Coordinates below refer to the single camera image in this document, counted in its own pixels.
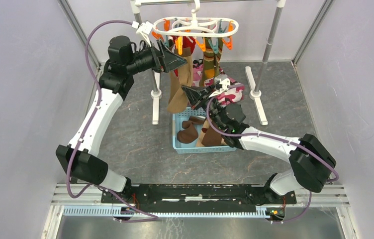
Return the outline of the red sock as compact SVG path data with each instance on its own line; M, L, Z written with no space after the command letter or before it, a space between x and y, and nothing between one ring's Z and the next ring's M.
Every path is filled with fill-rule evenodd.
M195 49L195 39L190 36L172 36L175 52L179 55L192 55Z

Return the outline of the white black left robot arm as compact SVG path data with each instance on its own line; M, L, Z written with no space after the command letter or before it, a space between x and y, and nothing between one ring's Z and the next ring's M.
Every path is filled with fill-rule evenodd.
M147 70L168 73L187 61L173 53L161 40L157 40L157 46L144 44L137 51L136 44L127 36L112 38L108 55L98 81L99 90L88 115L70 142L57 147L56 156L70 177L110 189L115 199L126 203L132 198L130 180L113 172L106 162L98 158L106 129L134 84L135 74Z

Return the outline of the striped olive cream sock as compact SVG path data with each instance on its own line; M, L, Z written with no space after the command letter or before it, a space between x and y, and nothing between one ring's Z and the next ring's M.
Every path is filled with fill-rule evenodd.
M206 132L209 129L209 122L205 120L200 131L198 132L198 138L196 142L196 147L211 147L208 137L206 137Z

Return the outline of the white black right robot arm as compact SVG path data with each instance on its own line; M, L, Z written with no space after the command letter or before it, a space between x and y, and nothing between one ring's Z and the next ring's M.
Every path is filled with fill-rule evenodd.
M246 118L238 103L223 106L216 98L222 89L216 86L182 86L193 109L203 109L206 118L230 147L258 151L290 165L290 170L276 173L267 181L263 196L269 203L278 202L283 195L304 188L319 193L326 183L339 180L336 160L312 134L287 137L258 130L243 121Z

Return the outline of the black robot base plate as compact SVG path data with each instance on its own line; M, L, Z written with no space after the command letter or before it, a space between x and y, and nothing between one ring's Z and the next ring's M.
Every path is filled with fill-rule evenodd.
M263 184L138 184L118 195L151 214L254 212L297 202L294 191L277 196Z

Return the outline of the white round clip hanger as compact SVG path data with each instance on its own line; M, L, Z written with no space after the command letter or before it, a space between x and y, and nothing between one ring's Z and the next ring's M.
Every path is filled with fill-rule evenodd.
M239 23L226 17L198 17L200 1L194 1L190 17L169 16L153 23L152 35L156 39L171 40L181 55L184 39L198 46L202 52L212 50L218 54L220 48L232 49L232 36L237 33Z

